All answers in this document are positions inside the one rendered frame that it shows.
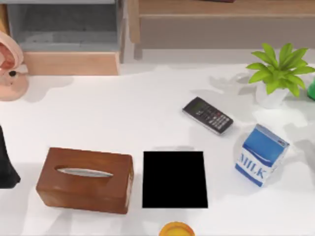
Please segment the black calculator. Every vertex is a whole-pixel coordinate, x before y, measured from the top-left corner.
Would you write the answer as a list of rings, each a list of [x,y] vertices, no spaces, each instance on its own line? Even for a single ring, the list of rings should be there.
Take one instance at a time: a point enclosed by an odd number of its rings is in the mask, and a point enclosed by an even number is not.
[[[234,123],[234,120],[200,97],[190,101],[182,111],[210,131],[222,135]]]

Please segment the flat black square mat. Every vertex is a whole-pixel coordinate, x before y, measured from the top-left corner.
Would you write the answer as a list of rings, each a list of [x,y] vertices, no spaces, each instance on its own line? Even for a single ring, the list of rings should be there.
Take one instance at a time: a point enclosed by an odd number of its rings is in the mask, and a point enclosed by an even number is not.
[[[143,208],[207,208],[202,151],[145,151]]]

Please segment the brown wooden tissue box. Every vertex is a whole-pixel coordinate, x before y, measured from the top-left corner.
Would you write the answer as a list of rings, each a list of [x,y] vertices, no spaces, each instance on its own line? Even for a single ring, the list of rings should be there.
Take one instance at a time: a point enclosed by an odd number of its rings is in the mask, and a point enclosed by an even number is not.
[[[51,147],[36,191],[50,207],[127,214],[133,179],[129,154]]]

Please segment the pale wooden drawer front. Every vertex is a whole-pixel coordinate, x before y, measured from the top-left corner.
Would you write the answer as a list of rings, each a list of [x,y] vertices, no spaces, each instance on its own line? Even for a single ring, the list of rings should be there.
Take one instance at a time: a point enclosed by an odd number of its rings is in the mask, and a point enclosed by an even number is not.
[[[119,75],[119,52],[24,52],[31,75]]]

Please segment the blue and white milk carton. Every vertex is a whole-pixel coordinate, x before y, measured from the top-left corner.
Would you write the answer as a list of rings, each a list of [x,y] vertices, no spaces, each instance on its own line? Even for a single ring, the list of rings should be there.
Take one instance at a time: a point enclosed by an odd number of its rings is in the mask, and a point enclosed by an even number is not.
[[[287,141],[257,124],[242,145],[235,169],[262,187],[280,165],[289,147]]]

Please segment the orange round cup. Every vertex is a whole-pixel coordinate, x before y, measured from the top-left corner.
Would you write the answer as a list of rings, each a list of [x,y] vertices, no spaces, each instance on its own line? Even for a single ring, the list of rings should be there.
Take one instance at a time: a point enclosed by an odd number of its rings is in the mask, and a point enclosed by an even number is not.
[[[195,236],[195,233],[183,222],[169,222],[162,227],[158,236]]]

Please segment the wooden open shelf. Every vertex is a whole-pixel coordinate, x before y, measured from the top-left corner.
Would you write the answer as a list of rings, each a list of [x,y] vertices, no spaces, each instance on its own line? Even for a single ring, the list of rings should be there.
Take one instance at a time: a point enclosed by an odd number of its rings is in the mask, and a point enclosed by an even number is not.
[[[292,43],[315,61],[315,0],[126,0],[126,13],[135,60],[241,63]]]

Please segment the pulled-out wooden drawer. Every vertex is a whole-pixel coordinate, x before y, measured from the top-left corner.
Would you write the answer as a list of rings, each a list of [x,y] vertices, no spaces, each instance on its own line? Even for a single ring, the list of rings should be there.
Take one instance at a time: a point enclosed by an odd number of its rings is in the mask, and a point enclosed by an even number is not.
[[[24,52],[119,52],[124,0],[0,0],[0,29]]]

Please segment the green plant in white pot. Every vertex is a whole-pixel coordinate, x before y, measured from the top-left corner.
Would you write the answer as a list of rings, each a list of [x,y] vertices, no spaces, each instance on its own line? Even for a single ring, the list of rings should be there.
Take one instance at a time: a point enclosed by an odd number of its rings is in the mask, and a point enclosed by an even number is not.
[[[261,51],[251,52],[261,60],[247,65],[248,70],[254,71],[249,84],[256,84],[255,98],[260,106],[274,109],[289,94],[300,96],[301,90],[306,89],[301,76],[315,73],[315,68],[304,60],[308,50],[306,47],[295,50],[293,44],[286,43],[276,55],[270,44],[263,43]]]

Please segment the pink ear model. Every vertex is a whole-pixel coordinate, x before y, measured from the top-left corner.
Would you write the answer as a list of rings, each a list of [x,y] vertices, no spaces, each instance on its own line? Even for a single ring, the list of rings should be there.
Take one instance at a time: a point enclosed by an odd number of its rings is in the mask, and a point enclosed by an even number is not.
[[[27,73],[18,71],[24,55],[20,46],[6,33],[0,31],[0,101],[14,101],[28,90]]]

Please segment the green object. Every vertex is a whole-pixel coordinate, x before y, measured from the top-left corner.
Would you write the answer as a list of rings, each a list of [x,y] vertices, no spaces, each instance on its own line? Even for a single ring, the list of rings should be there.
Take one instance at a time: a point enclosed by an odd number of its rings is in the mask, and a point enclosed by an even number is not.
[[[315,101],[315,77],[307,89],[307,96]]]

